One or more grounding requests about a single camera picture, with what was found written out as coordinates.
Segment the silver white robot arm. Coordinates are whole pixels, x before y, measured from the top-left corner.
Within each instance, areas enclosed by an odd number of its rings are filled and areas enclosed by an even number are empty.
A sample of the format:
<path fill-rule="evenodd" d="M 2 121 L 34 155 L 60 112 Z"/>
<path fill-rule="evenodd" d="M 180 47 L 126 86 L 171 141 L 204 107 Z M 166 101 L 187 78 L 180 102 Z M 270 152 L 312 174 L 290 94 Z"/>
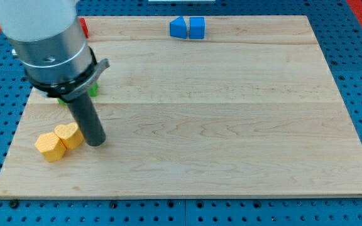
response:
<path fill-rule="evenodd" d="M 0 28 L 31 84 L 73 102 L 109 67 L 88 45 L 73 0 L 0 0 Z"/>

